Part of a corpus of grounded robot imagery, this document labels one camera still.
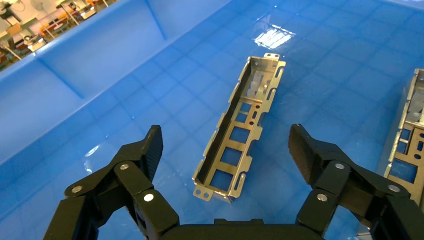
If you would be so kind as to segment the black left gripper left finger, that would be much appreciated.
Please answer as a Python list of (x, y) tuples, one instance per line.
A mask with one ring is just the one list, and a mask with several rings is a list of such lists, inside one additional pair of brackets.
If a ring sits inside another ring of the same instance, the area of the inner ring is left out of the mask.
[(152, 125), (143, 140), (121, 146), (109, 164), (66, 188), (44, 238), (95, 240), (113, 213), (126, 208), (146, 239), (163, 239), (180, 220), (153, 185), (162, 153), (161, 127)]

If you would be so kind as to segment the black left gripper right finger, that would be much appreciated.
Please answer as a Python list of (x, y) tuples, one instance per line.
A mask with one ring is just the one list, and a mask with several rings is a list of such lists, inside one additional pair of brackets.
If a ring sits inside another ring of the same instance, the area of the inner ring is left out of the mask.
[(421, 240), (424, 215), (400, 184), (354, 163), (336, 144), (313, 138), (300, 124), (289, 153), (311, 192), (296, 223), (323, 237), (337, 207), (349, 210), (374, 240)]

